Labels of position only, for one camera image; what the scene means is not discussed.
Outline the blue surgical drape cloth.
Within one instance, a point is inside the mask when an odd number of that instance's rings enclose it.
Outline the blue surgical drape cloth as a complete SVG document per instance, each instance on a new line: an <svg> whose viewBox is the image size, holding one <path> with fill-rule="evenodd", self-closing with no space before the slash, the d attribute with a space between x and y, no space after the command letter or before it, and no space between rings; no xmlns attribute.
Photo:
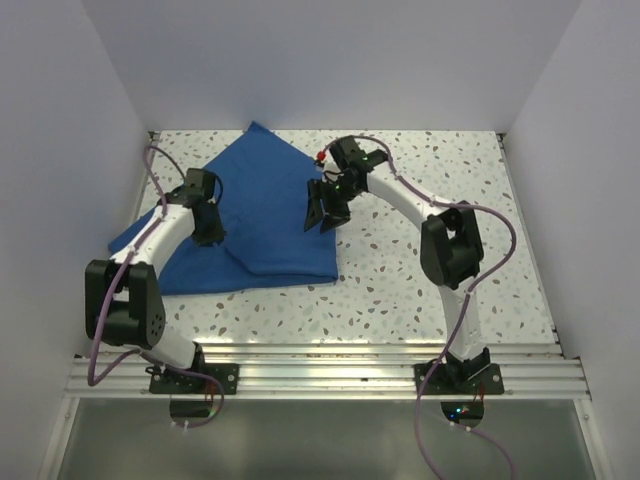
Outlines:
<svg viewBox="0 0 640 480"><path fill-rule="evenodd" d="M253 122L205 166L221 178L219 245L186 239L158 283L165 295L204 295L255 288L331 283L338 277L336 234L305 230L311 160Z"/></svg>

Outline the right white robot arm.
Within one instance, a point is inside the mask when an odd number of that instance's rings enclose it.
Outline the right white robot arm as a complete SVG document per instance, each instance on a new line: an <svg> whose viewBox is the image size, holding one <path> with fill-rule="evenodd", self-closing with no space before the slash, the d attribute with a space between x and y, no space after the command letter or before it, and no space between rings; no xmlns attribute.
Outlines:
<svg viewBox="0 0 640 480"><path fill-rule="evenodd" d="M322 233L351 219L349 203L369 193L401 213L420 234L419 261L423 273L436 285L447 326L445 363L436 375L451 389L468 392L481 380L490 363L480 339L477 304L468 300L484 258L475 213L467 203L455 205L402 177L387 147L371 152L358 141L363 135L332 141L314 159L320 179L307 182L306 231L318 226Z"/></svg>

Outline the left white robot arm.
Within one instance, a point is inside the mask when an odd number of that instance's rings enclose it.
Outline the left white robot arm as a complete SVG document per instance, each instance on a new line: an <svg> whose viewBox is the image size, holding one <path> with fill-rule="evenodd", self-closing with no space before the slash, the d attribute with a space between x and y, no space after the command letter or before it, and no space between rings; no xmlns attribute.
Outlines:
<svg viewBox="0 0 640 480"><path fill-rule="evenodd" d="M129 355L173 369L185 392L201 390L208 369L199 345L166 325L158 277L176 249L190 239L198 247L223 241L219 177L187 170L184 183L160 196L145 226L107 260L91 261L84 274L85 328L92 340L88 383L101 382Z"/></svg>

